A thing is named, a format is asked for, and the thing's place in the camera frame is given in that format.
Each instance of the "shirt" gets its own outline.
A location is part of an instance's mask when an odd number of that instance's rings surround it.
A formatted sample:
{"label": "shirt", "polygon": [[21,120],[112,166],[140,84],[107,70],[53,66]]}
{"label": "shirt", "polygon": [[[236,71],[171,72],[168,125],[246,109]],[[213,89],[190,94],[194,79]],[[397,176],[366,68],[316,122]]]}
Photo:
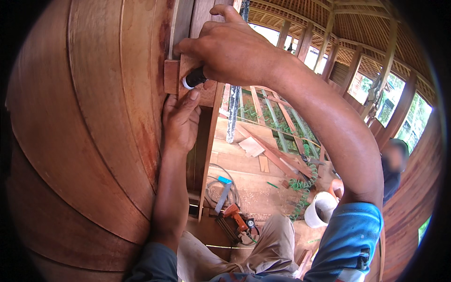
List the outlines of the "shirt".
{"label": "shirt", "polygon": [[390,200],[399,188],[401,174],[390,171],[388,161],[382,158],[382,171],[384,172],[384,200],[383,205]]}
{"label": "shirt", "polygon": [[[369,272],[379,240],[383,218],[370,203],[347,203],[338,206],[321,239],[312,268],[304,275],[306,282],[363,281]],[[126,282],[177,282],[177,256],[160,243],[149,243],[140,262]],[[276,274],[222,273],[210,282],[299,282],[299,279]]]}

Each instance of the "air hose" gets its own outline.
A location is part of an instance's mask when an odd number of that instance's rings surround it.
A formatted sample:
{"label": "air hose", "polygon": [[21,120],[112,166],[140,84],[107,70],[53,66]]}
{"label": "air hose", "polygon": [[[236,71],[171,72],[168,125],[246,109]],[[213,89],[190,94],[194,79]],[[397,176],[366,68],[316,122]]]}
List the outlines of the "air hose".
{"label": "air hose", "polygon": [[295,210],[290,215],[291,222],[294,222],[300,215],[302,209],[305,206],[309,205],[307,203],[308,195],[310,194],[309,188],[315,184],[316,179],[318,177],[318,169],[316,169],[316,166],[314,164],[312,164],[311,162],[308,162],[307,165],[312,169],[312,178],[310,178],[309,181],[301,181],[301,180],[296,180],[296,179],[292,178],[288,182],[288,185],[291,188],[293,188],[294,191],[302,190],[301,199],[296,204]]}

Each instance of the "beige pants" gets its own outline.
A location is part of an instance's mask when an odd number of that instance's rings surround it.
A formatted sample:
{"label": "beige pants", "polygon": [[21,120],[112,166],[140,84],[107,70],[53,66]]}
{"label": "beige pants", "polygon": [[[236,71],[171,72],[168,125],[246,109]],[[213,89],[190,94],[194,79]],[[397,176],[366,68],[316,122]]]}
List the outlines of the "beige pants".
{"label": "beige pants", "polygon": [[280,214],[268,219],[251,255],[241,264],[226,262],[191,233],[184,231],[177,250],[177,274],[185,282],[209,281],[218,274],[228,272],[290,277],[298,269],[294,252],[293,223]]}

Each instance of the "lattice ceiling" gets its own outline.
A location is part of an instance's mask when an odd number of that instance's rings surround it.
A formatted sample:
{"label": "lattice ceiling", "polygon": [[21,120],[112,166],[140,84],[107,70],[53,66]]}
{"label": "lattice ceiling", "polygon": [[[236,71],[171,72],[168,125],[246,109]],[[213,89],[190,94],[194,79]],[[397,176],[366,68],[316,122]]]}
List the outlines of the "lattice ceiling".
{"label": "lattice ceiling", "polygon": [[[312,46],[320,49],[327,19],[335,11],[331,40],[339,44],[337,61],[349,65],[357,45],[363,55],[359,72],[374,79],[380,71],[389,38],[390,15],[378,0],[251,0],[249,22],[280,31],[283,21],[291,22],[289,35],[299,38],[308,22],[313,23]],[[437,98],[431,74],[418,43],[402,22],[398,23],[395,59],[391,71],[407,80],[410,71],[418,75],[417,89],[431,104]]]}

